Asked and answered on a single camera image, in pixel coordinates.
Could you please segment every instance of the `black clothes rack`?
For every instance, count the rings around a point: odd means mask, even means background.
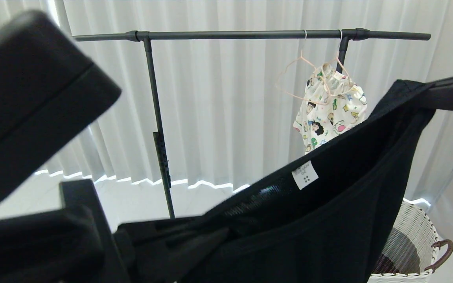
[[[164,129],[162,127],[162,115],[160,114],[160,103],[158,101],[157,80],[155,77],[155,67],[151,40],[188,40],[188,39],[313,39],[313,38],[340,38],[338,59],[343,64],[345,53],[350,40],[364,40],[368,38],[381,39],[409,39],[409,40],[429,40],[430,34],[410,33],[410,32],[385,32],[370,31],[363,28],[342,29],[342,30],[294,30],[294,31],[201,31],[201,32],[149,32],[149,31],[129,31],[126,33],[115,34],[94,34],[73,36],[76,41],[104,41],[104,40],[129,40],[144,43],[146,61],[149,71],[149,81],[151,94],[153,96],[153,107],[157,119],[157,131],[153,133],[153,140],[157,150],[158,164],[162,175],[167,208],[171,219],[175,218],[174,207],[171,199],[171,176],[169,175],[169,165],[166,154]],[[337,64],[336,70],[342,72],[342,68]]]

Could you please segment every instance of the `basket handle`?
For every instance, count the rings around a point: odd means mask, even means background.
[[[453,242],[451,240],[446,239],[446,240],[438,241],[438,242],[434,243],[432,245],[432,247],[441,249],[444,245],[448,245],[447,250],[445,251],[444,255],[439,260],[437,260],[434,264],[426,267],[424,269],[424,271],[426,271],[428,269],[433,269],[433,272],[435,272],[435,270],[437,268],[439,268],[442,264],[444,264],[446,262],[446,260],[450,257],[450,255],[453,252]]]

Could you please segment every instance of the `black garment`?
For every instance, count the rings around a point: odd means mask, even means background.
[[[363,123],[191,220],[232,232],[182,282],[366,282],[435,113],[407,101],[429,87],[395,82]],[[299,190],[291,172],[309,160],[319,178]]]

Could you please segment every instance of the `curtain fold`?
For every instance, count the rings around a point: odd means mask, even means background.
[[[431,33],[430,41],[351,41],[345,68],[367,95],[369,112],[395,79],[432,81],[453,75],[453,2],[345,1],[0,1],[0,25],[24,9],[56,15],[67,34],[140,31],[319,30],[362,27]],[[158,40],[153,59],[173,181],[231,183],[236,189],[304,152],[291,127],[301,101],[275,88],[277,74],[300,55],[330,61],[338,39]],[[79,42],[119,84],[119,101],[42,169],[132,182],[160,179],[157,130],[142,43]],[[302,94],[313,70],[296,64],[282,86]],[[437,111],[424,131],[407,197],[433,198],[453,169],[453,112]]]

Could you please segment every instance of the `laundry basket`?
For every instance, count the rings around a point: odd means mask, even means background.
[[[438,259],[442,246],[444,255]],[[394,227],[377,261],[369,283],[422,283],[453,252],[451,240],[438,239],[435,226],[422,209],[403,201]]]

